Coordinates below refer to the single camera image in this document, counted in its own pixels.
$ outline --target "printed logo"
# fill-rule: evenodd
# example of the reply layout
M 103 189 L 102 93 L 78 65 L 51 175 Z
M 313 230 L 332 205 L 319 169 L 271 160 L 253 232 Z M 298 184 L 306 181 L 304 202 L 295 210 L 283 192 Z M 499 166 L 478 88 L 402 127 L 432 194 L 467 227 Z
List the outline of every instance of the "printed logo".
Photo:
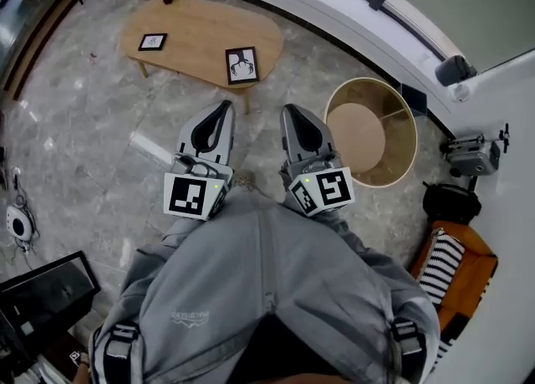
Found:
M 199 327 L 205 325 L 210 318 L 209 311 L 200 313 L 171 313 L 171 319 L 178 325 L 184 325 L 191 329 L 193 326 Z
M 310 197 L 308 191 L 304 188 L 302 182 L 296 183 L 296 185 L 292 188 L 292 194 L 295 196 L 295 199 L 298 200 L 299 205 L 306 214 L 309 214 L 318 208 L 312 197 Z
M 344 172 L 318 174 L 316 178 L 318 179 L 321 198 L 326 206 L 351 199 Z
M 206 181 L 175 177 L 169 210 L 189 214 L 202 214 Z

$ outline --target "shoulder strap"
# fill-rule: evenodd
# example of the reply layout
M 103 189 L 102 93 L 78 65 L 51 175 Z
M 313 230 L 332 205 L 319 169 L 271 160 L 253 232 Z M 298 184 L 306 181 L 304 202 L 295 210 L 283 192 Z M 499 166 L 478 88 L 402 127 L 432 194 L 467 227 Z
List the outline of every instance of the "shoulder strap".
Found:
M 392 326 L 394 339 L 401 348 L 401 376 L 410 383 L 418 383 L 424 370 L 427 350 L 425 337 L 410 320 L 398 319 Z
M 132 382 L 134 363 L 133 347 L 140 335 L 138 326 L 132 322 L 116 324 L 94 348 L 94 382 L 97 384 L 135 384 Z

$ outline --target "gray jacket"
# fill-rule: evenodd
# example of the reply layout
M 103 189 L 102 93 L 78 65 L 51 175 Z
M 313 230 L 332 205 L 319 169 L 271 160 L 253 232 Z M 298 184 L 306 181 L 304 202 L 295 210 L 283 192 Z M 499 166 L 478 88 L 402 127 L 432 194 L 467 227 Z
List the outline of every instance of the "gray jacket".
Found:
M 244 189 L 232 194 L 211 221 L 180 218 L 160 245 L 136 252 L 91 347 L 97 376 L 107 335 L 133 320 L 140 329 L 133 383 L 223 383 L 259 320 L 275 314 L 359 383 L 397 380 L 391 324 L 412 320 L 425 334 L 425 379 L 438 350 L 438 318 L 402 267 L 365 248 L 335 212 L 307 219 L 289 209 L 291 200 L 284 207 Z

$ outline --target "wooden coffee table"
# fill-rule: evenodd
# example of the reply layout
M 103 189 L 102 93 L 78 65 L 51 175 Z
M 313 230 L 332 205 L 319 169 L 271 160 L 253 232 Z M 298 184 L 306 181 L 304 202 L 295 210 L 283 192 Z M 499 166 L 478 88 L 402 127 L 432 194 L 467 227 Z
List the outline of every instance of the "wooden coffee table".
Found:
M 145 34 L 167 33 L 161 51 L 139 51 Z M 188 74 L 242 95 L 249 113 L 247 88 L 257 82 L 229 85 L 225 50 L 254 46 L 260 81 L 273 70 L 283 50 L 283 34 L 271 19 L 258 13 L 206 0 L 161 0 L 145 3 L 121 33 L 121 48 L 140 66 L 145 64 Z

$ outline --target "person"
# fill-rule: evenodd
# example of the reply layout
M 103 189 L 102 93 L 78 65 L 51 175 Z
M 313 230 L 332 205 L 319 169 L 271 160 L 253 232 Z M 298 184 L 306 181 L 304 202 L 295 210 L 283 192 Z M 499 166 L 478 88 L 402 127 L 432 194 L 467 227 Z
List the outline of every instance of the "person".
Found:
M 178 218 L 161 244 L 140 248 L 92 336 L 94 381 L 425 380 L 439 338 L 425 292 L 336 212 L 299 210 L 240 172 L 213 219 Z M 408 366 L 396 323 L 421 343 Z
M 89 354 L 87 351 L 80 352 L 78 370 L 74 376 L 73 384 L 89 384 Z

